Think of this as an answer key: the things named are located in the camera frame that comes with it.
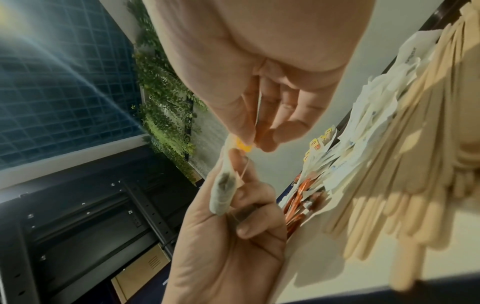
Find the brown box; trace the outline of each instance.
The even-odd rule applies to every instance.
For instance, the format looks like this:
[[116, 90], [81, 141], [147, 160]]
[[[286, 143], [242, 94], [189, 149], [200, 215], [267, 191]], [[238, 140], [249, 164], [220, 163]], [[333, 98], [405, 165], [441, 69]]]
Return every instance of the brown box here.
[[124, 304], [169, 262], [160, 245], [156, 245], [111, 279], [120, 302]]

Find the pile of wooden sticks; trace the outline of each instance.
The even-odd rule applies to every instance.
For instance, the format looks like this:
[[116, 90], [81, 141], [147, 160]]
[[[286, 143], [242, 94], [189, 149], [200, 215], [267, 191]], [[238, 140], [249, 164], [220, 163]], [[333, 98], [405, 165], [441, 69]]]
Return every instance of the pile of wooden sticks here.
[[480, 0], [448, 25], [432, 60], [400, 100], [372, 158], [330, 213], [325, 233], [346, 231], [344, 258], [365, 259], [375, 231], [396, 233], [390, 285], [409, 289], [437, 242], [452, 197], [473, 190], [480, 168]]

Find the human hand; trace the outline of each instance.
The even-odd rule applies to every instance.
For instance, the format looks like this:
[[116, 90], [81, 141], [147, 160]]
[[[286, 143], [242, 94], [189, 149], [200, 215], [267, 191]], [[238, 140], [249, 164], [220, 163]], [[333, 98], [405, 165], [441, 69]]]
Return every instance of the human hand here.
[[[284, 259], [285, 218], [274, 189], [259, 181], [253, 164], [237, 149], [229, 156], [237, 172], [247, 166], [245, 184], [235, 193], [231, 211], [217, 216], [209, 201], [221, 161], [208, 175], [183, 220], [163, 304], [267, 301]], [[245, 217], [247, 209], [253, 212], [235, 229], [235, 218]]]
[[324, 113], [375, 3], [143, 2], [180, 79], [230, 133], [267, 152]]

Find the tiled wall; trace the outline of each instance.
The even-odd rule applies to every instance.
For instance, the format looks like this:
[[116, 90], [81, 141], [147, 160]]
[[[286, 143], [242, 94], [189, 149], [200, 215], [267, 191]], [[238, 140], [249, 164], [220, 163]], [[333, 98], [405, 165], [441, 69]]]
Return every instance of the tiled wall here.
[[0, 32], [0, 169], [142, 133], [133, 47], [99, 0], [0, 6], [17, 22]]

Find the blue tiled surface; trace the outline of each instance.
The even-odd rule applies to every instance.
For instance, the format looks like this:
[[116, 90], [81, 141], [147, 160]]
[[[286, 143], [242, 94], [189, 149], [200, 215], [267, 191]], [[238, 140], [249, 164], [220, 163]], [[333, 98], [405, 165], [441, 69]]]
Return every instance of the blue tiled surface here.
[[129, 119], [141, 103], [133, 47], [99, 0], [10, 3], [42, 40], [0, 36], [0, 169], [142, 133]]

